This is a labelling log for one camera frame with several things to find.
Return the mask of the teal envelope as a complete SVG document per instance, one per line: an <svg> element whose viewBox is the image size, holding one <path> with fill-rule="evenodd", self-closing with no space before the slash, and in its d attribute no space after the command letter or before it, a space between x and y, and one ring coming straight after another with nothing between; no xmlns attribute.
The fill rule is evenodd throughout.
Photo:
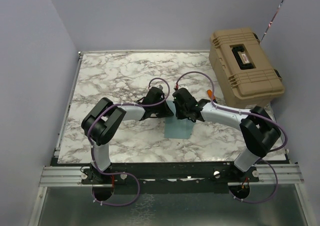
<svg viewBox="0 0 320 226"><path fill-rule="evenodd" d="M173 112L173 116L164 119L164 138L189 139L194 128L194 123L188 119L177 119L173 101L167 101L167 104Z"/></svg>

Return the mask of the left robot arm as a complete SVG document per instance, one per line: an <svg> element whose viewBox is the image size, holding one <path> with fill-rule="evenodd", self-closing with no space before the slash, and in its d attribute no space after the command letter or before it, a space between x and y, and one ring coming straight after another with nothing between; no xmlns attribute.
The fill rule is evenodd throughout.
<svg viewBox="0 0 320 226"><path fill-rule="evenodd" d="M110 171L112 163L109 147L122 122L173 115L164 92L157 87L151 87L146 96L132 103L114 103L106 97L100 99L81 123L81 128L90 143L90 167L97 182L105 183L110 176L121 174Z"/></svg>

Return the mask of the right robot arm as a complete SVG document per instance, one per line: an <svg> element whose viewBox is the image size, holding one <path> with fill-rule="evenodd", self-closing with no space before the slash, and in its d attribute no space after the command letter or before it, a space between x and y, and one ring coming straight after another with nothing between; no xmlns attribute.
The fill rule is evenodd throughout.
<svg viewBox="0 0 320 226"><path fill-rule="evenodd" d="M186 88L176 90L173 98L177 119L219 123L242 133L246 148L229 170L234 181L246 178L251 166L265 157L281 136L279 128L262 107L237 109L214 105L207 99L197 101Z"/></svg>

